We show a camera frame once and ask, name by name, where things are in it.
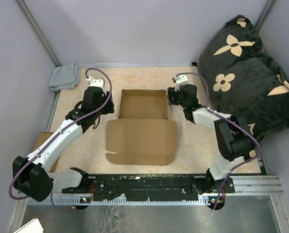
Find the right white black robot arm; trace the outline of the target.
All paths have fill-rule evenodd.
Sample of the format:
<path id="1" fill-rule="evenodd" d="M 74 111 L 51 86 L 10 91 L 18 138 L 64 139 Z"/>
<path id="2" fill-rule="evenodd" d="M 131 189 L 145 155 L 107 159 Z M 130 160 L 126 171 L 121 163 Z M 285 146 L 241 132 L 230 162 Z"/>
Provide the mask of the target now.
<path id="1" fill-rule="evenodd" d="M 214 112 L 199 104 L 197 88 L 192 84 L 167 89 L 169 105 L 180 105 L 186 120 L 213 129 L 216 134 L 219 156 L 207 170 L 205 178 L 195 184 L 198 194 L 217 192 L 232 169 L 250 158 L 255 145 L 243 130 L 247 126 L 244 117 Z"/>

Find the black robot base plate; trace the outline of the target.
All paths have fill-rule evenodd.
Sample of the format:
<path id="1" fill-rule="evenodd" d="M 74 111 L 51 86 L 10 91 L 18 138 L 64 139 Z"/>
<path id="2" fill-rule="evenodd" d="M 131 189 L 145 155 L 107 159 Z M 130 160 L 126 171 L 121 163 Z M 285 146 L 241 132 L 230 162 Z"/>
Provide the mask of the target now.
<path id="1" fill-rule="evenodd" d="M 203 178 L 205 174 L 90 174 L 83 176 L 78 187 L 65 188 L 62 192 L 88 193 L 93 201 L 113 201 L 124 196 L 132 203 L 183 203 L 199 201 L 201 195 L 211 194 L 213 197 L 209 198 L 209 207 L 221 209 L 226 194 L 235 192 L 233 180 L 228 178 L 217 192 L 198 194 L 194 186 Z"/>

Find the brown cardboard box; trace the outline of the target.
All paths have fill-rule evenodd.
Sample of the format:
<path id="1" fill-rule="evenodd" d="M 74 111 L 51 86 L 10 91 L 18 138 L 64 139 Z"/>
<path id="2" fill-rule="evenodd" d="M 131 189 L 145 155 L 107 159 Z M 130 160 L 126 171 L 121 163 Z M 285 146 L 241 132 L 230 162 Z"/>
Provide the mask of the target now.
<path id="1" fill-rule="evenodd" d="M 107 160 L 116 165 L 167 166 L 177 152 L 176 122 L 166 90 L 123 89 L 118 119 L 106 126 Z"/>

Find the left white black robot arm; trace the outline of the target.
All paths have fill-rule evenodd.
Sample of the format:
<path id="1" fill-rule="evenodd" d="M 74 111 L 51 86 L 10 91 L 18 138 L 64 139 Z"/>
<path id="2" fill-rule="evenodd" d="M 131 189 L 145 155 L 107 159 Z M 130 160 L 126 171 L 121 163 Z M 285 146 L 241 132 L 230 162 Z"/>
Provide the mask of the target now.
<path id="1" fill-rule="evenodd" d="M 16 189 L 28 197 L 43 201 L 51 193 L 66 188 L 74 188 L 83 193 L 89 189 L 88 174 L 79 168 L 63 172 L 50 169 L 69 145 L 89 128 L 96 128 L 101 115 L 114 112 L 112 92 L 104 92 L 101 87 L 91 86 L 84 92 L 84 98 L 66 115 L 60 127 L 35 151 L 25 158 L 19 156 L 13 161 L 13 179 L 9 186 L 9 196 Z"/>

